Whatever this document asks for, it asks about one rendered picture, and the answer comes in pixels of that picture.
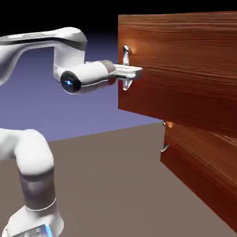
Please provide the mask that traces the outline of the dark wood cabinet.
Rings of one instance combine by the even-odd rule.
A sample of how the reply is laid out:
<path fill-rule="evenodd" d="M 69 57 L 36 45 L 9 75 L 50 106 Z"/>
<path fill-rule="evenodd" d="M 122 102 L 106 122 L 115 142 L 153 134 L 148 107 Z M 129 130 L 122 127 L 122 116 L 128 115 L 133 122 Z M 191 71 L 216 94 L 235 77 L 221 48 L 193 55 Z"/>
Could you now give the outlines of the dark wood cabinet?
<path fill-rule="evenodd" d="M 119 15 L 125 60 L 119 109 L 164 121 L 161 162 L 237 233 L 237 11 Z"/>

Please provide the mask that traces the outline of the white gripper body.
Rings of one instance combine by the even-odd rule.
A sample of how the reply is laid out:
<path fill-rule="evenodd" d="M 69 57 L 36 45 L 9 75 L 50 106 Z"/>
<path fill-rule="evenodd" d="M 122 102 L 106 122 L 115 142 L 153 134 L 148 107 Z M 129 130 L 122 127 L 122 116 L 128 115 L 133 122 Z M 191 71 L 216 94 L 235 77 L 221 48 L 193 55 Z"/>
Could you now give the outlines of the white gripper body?
<path fill-rule="evenodd" d="M 109 73 L 110 76 L 128 80 L 134 80 L 142 76 L 143 68 L 129 65 L 115 64 L 115 70 Z"/>

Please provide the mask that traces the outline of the wooden cabinet door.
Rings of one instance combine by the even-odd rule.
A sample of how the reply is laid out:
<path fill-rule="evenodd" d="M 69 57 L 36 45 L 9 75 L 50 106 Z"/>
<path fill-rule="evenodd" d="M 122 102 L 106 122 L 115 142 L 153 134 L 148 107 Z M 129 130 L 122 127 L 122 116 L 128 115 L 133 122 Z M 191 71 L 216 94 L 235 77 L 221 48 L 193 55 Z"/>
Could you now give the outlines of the wooden cabinet door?
<path fill-rule="evenodd" d="M 237 137 L 237 11 L 118 16 L 118 55 L 143 69 L 121 110 Z"/>
<path fill-rule="evenodd" d="M 166 122 L 161 162 L 237 233 L 237 134 Z"/>

